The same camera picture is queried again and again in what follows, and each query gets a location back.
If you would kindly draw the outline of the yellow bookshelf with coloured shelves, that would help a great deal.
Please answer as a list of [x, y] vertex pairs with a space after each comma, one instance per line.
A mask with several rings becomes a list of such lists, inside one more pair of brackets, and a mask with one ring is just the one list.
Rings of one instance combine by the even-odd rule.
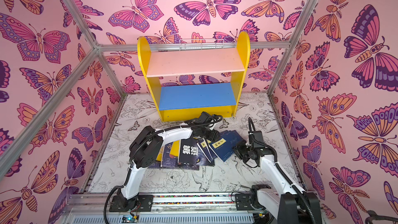
[[[250, 60], [250, 38], [241, 32], [235, 48], [152, 52], [145, 37], [137, 43], [138, 60], [162, 121], [188, 120], [202, 112], [234, 117]], [[230, 72], [228, 83], [161, 85], [161, 77]]]

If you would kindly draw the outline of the dark purple flat booklet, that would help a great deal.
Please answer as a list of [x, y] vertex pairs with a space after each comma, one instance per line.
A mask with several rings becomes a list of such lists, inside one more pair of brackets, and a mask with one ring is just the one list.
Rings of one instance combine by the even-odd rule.
[[161, 163], [155, 161], [151, 166], [148, 167], [149, 169], [182, 169], [182, 170], [193, 170], [198, 171], [200, 166], [190, 165], [190, 164], [176, 164], [171, 167], [162, 167]]

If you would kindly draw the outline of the black book with white title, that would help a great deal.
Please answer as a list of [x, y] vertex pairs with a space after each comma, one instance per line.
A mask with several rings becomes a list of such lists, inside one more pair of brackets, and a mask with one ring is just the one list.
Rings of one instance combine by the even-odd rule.
[[180, 149], [178, 156], [179, 164], [188, 164], [191, 166], [210, 166], [215, 165], [210, 162], [198, 145], [197, 139], [189, 138], [180, 141]]

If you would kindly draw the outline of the yellow book under black book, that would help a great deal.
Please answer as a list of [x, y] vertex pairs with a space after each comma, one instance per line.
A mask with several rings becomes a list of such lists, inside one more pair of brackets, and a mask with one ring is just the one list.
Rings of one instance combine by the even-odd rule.
[[179, 156], [180, 151], [180, 141], [173, 142], [170, 150], [170, 156], [172, 158], [177, 158]]

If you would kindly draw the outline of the green circuit board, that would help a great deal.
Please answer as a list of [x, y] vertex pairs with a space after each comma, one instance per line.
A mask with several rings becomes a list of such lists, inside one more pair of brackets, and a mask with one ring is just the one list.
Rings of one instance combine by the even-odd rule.
[[136, 215], [123, 215], [122, 224], [136, 224], [139, 221], [139, 217]]

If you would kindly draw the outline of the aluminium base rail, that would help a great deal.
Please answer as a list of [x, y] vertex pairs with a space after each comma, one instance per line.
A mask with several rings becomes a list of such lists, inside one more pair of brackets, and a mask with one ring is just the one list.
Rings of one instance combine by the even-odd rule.
[[138, 194], [126, 200], [121, 194], [108, 197], [107, 194], [76, 194], [68, 200], [65, 212], [79, 211], [103, 211], [111, 212], [161, 212], [167, 209], [183, 211], [187, 209], [221, 209], [230, 208], [238, 211], [255, 211], [256, 209], [244, 207], [235, 203], [236, 194], [249, 194], [249, 192], [205, 192], [186, 194]]

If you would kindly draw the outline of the dark purple illustrated book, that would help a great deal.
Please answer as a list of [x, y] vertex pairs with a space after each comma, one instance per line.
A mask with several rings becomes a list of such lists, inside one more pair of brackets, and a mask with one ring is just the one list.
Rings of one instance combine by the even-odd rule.
[[178, 163], [178, 157], [177, 158], [172, 158], [170, 156], [170, 150], [171, 146], [173, 143], [169, 143], [164, 146], [164, 152], [163, 152], [163, 159], [161, 162], [162, 167], [171, 167], [174, 166]]

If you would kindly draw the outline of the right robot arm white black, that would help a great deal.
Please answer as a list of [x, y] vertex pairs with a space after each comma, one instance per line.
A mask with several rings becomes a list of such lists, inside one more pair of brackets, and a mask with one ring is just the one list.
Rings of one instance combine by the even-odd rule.
[[277, 151], [267, 145], [263, 134], [248, 118], [248, 139], [234, 147], [235, 155], [243, 162], [252, 160], [270, 180], [269, 185], [253, 185], [251, 205], [267, 210], [279, 224], [321, 224], [320, 201], [315, 193], [306, 191], [286, 172], [278, 160]]

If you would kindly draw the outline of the yellow book with cartoon boy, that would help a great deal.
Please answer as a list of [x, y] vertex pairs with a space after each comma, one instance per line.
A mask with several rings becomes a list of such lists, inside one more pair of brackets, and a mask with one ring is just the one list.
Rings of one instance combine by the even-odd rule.
[[157, 155], [157, 157], [156, 157], [156, 162], [162, 162], [162, 159], [163, 159], [163, 152], [164, 152], [164, 146], [162, 146], [162, 147], [160, 148], [160, 151], [159, 151], [159, 153], [158, 153], [158, 155]]

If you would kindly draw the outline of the navy book yellow label large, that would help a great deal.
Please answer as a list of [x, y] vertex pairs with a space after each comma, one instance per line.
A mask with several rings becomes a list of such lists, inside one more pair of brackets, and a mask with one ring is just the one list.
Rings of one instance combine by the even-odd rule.
[[218, 158], [226, 162], [234, 154], [233, 148], [241, 141], [244, 141], [244, 139], [237, 131], [224, 131], [220, 133], [218, 141], [209, 144], [209, 148]]

